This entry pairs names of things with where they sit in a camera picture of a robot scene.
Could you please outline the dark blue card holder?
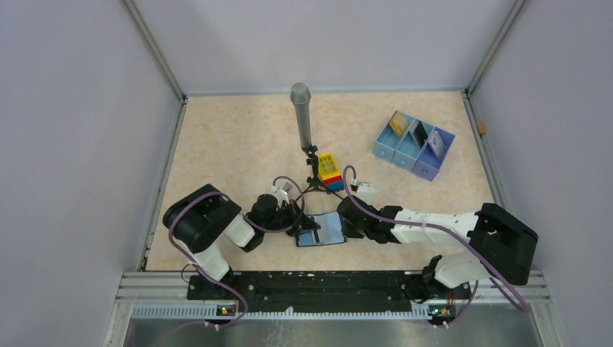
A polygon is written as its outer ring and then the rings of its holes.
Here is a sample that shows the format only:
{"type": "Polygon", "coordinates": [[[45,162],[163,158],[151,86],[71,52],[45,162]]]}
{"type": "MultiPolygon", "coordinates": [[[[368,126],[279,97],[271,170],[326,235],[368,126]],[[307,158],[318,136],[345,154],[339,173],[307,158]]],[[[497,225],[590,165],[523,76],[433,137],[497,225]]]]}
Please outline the dark blue card holder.
{"type": "Polygon", "coordinates": [[[345,225],[337,212],[308,216],[312,217],[315,222],[321,225],[321,229],[316,230],[318,244],[315,247],[344,244],[347,242],[346,235],[344,234],[345,225]]]}

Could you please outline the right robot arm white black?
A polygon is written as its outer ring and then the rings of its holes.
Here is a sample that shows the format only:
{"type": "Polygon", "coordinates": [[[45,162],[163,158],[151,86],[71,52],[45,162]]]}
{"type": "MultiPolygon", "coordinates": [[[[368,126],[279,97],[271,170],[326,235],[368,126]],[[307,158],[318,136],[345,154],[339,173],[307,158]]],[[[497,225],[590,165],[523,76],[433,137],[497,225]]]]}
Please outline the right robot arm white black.
{"type": "Polygon", "coordinates": [[[435,257],[425,268],[424,289],[434,298],[466,282],[487,278],[524,286],[539,240],[532,228],[495,203],[484,203],[473,213],[441,214],[400,206],[376,210],[350,196],[342,200],[337,212],[349,238],[459,248],[459,253],[435,257]]]}

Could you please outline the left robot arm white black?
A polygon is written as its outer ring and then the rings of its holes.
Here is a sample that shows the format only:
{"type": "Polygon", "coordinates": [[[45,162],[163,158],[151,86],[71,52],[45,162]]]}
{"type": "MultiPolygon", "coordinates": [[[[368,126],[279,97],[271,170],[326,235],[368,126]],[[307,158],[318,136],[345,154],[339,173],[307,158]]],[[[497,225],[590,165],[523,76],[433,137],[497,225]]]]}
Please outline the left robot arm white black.
{"type": "Polygon", "coordinates": [[[229,295],[231,266],[223,258],[218,240],[226,237],[244,252],[257,248],[266,233],[295,236],[317,230],[288,192],[274,188],[261,194],[248,213],[212,184],[206,184],[170,206],[163,215],[169,241],[205,276],[204,288],[215,299],[229,295]]]}

